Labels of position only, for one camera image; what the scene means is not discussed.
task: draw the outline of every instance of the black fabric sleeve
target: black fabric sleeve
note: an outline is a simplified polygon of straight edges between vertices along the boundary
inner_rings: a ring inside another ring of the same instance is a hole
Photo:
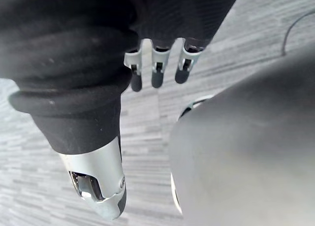
[[[0,77],[16,82],[12,106],[55,151],[86,153],[119,136],[135,18],[129,0],[0,0]]]

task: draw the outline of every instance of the gray carpet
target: gray carpet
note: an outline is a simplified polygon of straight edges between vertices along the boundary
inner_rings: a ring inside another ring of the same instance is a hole
[[[77,196],[59,157],[27,114],[7,96],[16,90],[0,80],[1,226],[179,226],[171,197],[167,141],[185,104],[215,94],[277,60],[288,26],[315,7],[315,0],[237,0],[186,84],[174,74],[181,41],[173,46],[162,88],[151,87],[151,49],[146,41],[143,87],[122,97],[122,151],[128,199],[125,212],[104,222]],[[287,50],[315,41],[315,16],[291,32]]]

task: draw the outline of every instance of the black cable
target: black cable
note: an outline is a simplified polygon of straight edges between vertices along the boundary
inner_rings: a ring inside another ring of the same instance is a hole
[[[309,16],[311,14],[314,14],[315,13],[315,9],[307,12],[306,14],[303,14],[301,17],[299,17],[298,19],[296,19],[292,24],[291,26],[287,29],[286,33],[285,33],[285,36],[284,36],[284,40],[283,40],[283,43],[282,43],[282,48],[281,48],[281,52],[282,52],[282,56],[285,56],[286,55],[286,51],[285,51],[285,46],[286,46],[286,42],[287,42],[287,38],[290,34],[290,31],[291,29],[300,21],[302,20],[303,18],[305,18],[306,16]]]

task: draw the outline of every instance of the black fingertip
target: black fingertip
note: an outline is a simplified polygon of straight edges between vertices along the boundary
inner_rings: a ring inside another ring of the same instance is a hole
[[[175,81],[178,84],[183,84],[187,81],[189,77],[189,72],[186,70],[179,70],[177,69],[176,74],[175,74]]]
[[[152,72],[151,83],[154,88],[159,88],[163,84],[164,73],[161,72]]]
[[[123,198],[118,202],[118,208],[120,210],[120,215],[122,215],[123,211],[125,210],[126,201],[127,201],[127,187],[125,188]]]
[[[142,89],[142,78],[141,75],[136,73],[132,74],[131,78],[131,88],[134,92],[139,92]]]

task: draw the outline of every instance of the silver metal joint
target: silver metal joint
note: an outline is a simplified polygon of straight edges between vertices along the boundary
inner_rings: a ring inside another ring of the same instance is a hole
[[[122,214],[126,184],[118,137],[92,152],[59,155],[75,190],[91,208],[107,220]]]
[[[152,71],[164,73],[171,50],[157,51],[152,48]]]
[[[137,75],[141,75],[142,71],[142,49],[139,48],[138,51],[125,53],[124,65],[129,67],[132,72]]]
[[[188,71],[190,72],[193,68],[193,66],[197,63],[202,50],[198,51],[198,52],[188,52],[185,49],[185,46],[183,44],[182,49],[181,49],[181,53],[179,55],[179,61],[178,61],[178,69],[180,71]]]

